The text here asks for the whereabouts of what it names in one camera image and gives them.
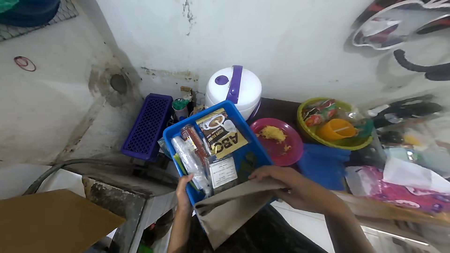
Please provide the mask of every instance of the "green bowl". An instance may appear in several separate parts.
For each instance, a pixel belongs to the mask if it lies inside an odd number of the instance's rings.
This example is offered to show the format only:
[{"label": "green bowl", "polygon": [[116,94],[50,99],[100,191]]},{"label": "green bowl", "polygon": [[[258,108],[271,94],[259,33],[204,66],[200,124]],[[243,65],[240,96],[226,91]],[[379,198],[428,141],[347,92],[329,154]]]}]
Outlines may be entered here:
[{"label": "green bowl", "polygon": [[[305,124],[305,121],[303,120],[302,117],[302,110],[305,106],[310,105],[310,104],[314,104],[320,101],[324,101],[324,100],[328,100],[331,98],[312,98],[312,99],[308,99],[307,101],[303,102],[297,110],[297,125],[298,128],[300,129],[300,132],[308,137],[311,140],[314,140],[316,142],[320,142],[324,145],[327,145],[328,147],[332,147],[332,148],[339,148],[339,149],[347,149],[347,150],[358,150],[358,149],[362,149],[363,147],[369,145],[372,142],[372,136],[368,136],[365,138],[359,138],[359,137],[351,137],[351,138],[345,138],[345,139],[341,139],[341,140],[336,140],[336,141],[326,141],[323,140],[322,138],[318,137],[315,134],[315,131],[317,130],[317,128],[319,126],[311,126],[311,127],[307,127]],[[339,101],[336,99],[336,106],[339,108],[342,108],[346,111],[351,111],[351,104]]]}]

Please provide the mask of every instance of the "shredded food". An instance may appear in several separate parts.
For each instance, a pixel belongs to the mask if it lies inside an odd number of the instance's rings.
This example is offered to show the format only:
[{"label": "shredded food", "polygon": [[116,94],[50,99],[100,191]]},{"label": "shredded food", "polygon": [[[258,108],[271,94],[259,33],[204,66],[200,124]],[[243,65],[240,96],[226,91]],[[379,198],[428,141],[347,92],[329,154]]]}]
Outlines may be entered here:
[{"label": "shredded food", "polygon": [[286,135],[283,133],[283,131],[274,126],[264,127],[259,133],[259,136],[262,136],[264,139],[275,139],[278,141],[278,143],[282,143],[286,139]]}]

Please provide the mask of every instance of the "purple plastic basket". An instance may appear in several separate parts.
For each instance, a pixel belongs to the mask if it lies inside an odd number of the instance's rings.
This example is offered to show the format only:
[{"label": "purple plastic basket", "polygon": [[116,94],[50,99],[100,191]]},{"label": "purple plastic basket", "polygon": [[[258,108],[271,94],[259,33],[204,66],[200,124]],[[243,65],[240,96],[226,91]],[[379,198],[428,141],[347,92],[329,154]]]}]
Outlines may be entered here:
[{"label": "purple plastic basket", "polygon": [[159,152],[158,140],[172,112],[172,97],[150,93],[121,148],[124,155],[154,161]]}]

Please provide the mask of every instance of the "pink plate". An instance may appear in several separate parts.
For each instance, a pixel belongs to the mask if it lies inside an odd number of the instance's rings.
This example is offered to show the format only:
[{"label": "pink plate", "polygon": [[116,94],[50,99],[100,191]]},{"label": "pink plate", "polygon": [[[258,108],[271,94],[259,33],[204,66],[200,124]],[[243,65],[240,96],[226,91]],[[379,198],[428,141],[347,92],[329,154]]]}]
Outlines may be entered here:
[{"label": "pink plate", "polygon": [[[266,126],[277,127],[286,135],[286,139],[282,143],[277,143],[274,139],[264,139],[262,136],[258,137],[259,142],[261,142],[275,165],[289,166],[300,160],[303,154],[303,141],[297,131],[287,123],[269,117],[256,120],[250,125],[250,128],[255,134],[258,134]],[[285,152],[284,147],[286,145],[291,146],[291,148]]]}]

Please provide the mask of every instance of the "pink plastic bag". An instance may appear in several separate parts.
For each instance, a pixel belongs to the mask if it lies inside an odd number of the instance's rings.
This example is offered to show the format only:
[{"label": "pink plastic bag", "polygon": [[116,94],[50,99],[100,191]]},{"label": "pink plastic bag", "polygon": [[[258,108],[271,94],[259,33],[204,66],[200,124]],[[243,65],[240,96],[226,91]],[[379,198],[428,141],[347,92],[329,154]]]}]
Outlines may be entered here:
[{"label": "pink plastic bag", "polygon": [[425,212],[450,211],[450,194],[386,183],[383,171],[372,166],[347,167],[346,171],[347,183],[355,196],[367,196]]}]

